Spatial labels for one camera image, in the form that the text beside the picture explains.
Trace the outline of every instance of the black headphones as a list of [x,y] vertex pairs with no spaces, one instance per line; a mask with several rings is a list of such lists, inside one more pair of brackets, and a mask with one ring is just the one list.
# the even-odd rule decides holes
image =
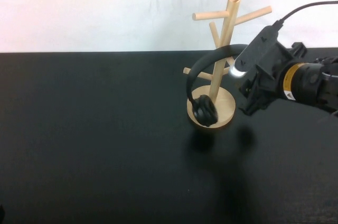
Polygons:
[[197,99],[192,97],[192,85],[197,76],[211,64],[228,57],[239,55],[245,48],[246,44],[231,44],[213,50],[211,53],[200,58],[191,68],[186,80],[186,95],[192,104],[192,111],[197,122],[209,127],[217,123],[218,114],[212,100],[207,95],[201,95]]

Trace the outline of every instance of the black table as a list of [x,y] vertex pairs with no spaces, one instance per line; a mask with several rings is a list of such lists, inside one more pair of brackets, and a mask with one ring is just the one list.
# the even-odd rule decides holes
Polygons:
[[0,54],[4,223],[337,223],[337,119],[280,100],[198,130],[182,70],[205,53]]

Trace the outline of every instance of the wooden mug tree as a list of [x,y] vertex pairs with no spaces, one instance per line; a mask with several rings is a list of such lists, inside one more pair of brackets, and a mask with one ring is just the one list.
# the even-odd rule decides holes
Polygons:
[[[224,18],[220,37],[217,33],[215,23],[211,22],[209,24],[216,48],[230,44],[233,28],[235,25],[253,20],[272,12],[271,6],[267,6],[252,13],[237,17],[240,1],[241,0],[228,0],[227,9],[224,11],[195,13],[192,15],[194,21]],[[209,128],[219,128],[226,125],[233,118],[233,114],[236,109],[236,103],[232,94],[220,87],[223,75],[229,72],[229,67],[224,68],[226,62],[229,65],[232,65],[234,63],[233,57],[217,61],[214,64],[213,74],[201,72],[198,77],[210,80],[211,84],[196,88],[192,92],[194,99],[198,98],[200,95],[209,95],[216,106],[218,112],[218,122],[211,125]],[[184,68],[183,73],[188,74],[189,71],[189,68]],[[187,113],[194,123],[205,127],[199,124],[195,119],[192,111],[192,104],[189,100],[187,100]]]

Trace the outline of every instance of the headphone ear cup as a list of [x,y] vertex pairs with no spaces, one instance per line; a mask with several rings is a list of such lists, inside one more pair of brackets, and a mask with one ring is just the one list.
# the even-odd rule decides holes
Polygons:
[[195,100],[195,107],[193,107],[194,116],[201,125],[209,127],[217,123],[218,114],[216,107],[212,100],[207,95],[201,95]]

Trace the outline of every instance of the white wall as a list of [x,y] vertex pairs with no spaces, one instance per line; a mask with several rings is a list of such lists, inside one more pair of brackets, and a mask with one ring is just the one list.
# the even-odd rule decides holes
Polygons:
[[[249,43],[294,8],[322,0],[241,0],[239,15],[271,5],[273,13],[235,27]],[[0,0],[0,52],[214,49],[209,21],[191,14],[224,9],[227,0]],[[308,8],[280,31],[286,46],[338,46],[338,5]],[[220,29],[222,20],[216,21]]]

